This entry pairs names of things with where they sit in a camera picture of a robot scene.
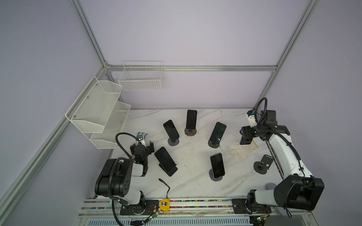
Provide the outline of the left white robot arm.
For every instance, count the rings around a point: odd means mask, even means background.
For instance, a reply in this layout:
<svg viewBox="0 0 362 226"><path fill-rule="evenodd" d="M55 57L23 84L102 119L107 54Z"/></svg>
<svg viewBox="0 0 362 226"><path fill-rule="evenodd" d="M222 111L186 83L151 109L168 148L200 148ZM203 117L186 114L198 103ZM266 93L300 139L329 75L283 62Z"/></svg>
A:
<svg viewBox="0 0 362 226"><path fill-rule="evenodd" d="M108 197L122 205L120 214L140 215L150 208L142 191L131 187L132 177L144 177L148 171L148 156L154 153L154 144L131 146L134 159L108 159L96 181L95 195Z"/></svg>

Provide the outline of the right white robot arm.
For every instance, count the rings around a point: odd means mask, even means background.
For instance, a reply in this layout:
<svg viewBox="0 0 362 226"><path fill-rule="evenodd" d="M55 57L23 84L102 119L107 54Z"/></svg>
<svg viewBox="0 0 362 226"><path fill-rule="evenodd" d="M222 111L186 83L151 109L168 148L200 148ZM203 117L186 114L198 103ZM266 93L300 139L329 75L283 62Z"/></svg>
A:
<svg viewBox="0 0 362 226"><path fill-rule="evenodd" d="M257 212L264 206L282 207L286 210L314 210L325 185L322 179L316 178L303 163L292 144L287 127L244 126L240 133L241 145L251 144L255 137L267 142L282 177L282 182L274 189L250 190L246 200L248 211Z"/></svg>

